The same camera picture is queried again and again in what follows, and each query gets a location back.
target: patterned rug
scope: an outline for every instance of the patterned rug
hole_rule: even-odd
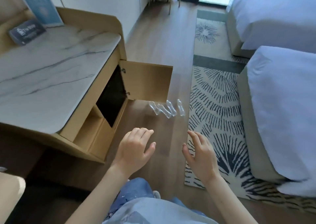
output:
[[[189,130],[207,136],[222,177],[238,197],[316,213],[315,200],[282,194],[251,174],[236,83],[248,59],[231,55],[225,21],[225,14],[198,11]],[[190,136],[188,146],[194,154]],[[204,189],[187,163],[184,183]]]

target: wooden floor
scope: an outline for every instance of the wooden floor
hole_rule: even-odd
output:
[[[181,153],[187,139],[189,98],[197,9],[191,3],[174,4],[168,16],[167,5],[152,5],[144,11],[127,43],[130,61],[172,65],[173,74],[168,99],[175,104],[179,98],[186,116],[167,119],[156,116],[148,102],[129,101],[114,136],[105,165],[70,157],[55,151],[45,154],[34,172],[37,176],[92,190],[105,174],[125,133],[134,127],[153,129],[151,141],[156,151],[148,164],[133,177],[145,178],[163,199],[178,197],[191,209],[200,210],[218,223],[225,223],[205,190],[184,185],[185,160]],[[316,215],[278,208],[242,199],[243,204],[260,224],[316,223]]]

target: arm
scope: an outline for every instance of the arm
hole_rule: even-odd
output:
[[[183,144],[182,153],[194,174],[201,180],[227,224],[258,224],[221,177],[216,154],[209,140],[200,133],[188,131],[195,157]]]
[[[142,168],[155,151],[153,142],[144,153],[153,130],[134,128],[122,139],[115,159],[105,176],[71,215],[66,224],[101,224],[127,179]]]

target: plastic water bottle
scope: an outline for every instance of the plastic water bottle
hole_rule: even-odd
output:
[[[165,107],[164,107],[163,105],[158,104],[158,108],[159,108],[159,110],[160,110],[163,114],[165,114],[165,116],[166,116],[167,118],[170,118],[170,117],[172,116],[171,113],[168,112],[167,109],[165,109]]]
[[[168,108],[170,110],[171,115],[172,116],[176,116],[177,115],[177,111],[172,106],[172,103],[167,100],[166,104],[167,104],[167,106],[168,106]]]
[[[156,115],[159,114],[159,109],[158,109],[158,107],[156,106],[156,104],[153,101],[149,102],[149,106],[151,107],[152,110],[154,110]]]
[[[183,109],[183,106],[182,106],[182,102],[180,101],[180,99],[177,100],[177,104],[178,104],[180,116],[185,116],[185,112],[184,112],[184,109]]]

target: forearm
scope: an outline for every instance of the forearm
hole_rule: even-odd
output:
[[[216,177],[206,184],[227,224],[258,224],[222,177]]]
[[[128,177],[113,165],[66,224],[101,224]]]

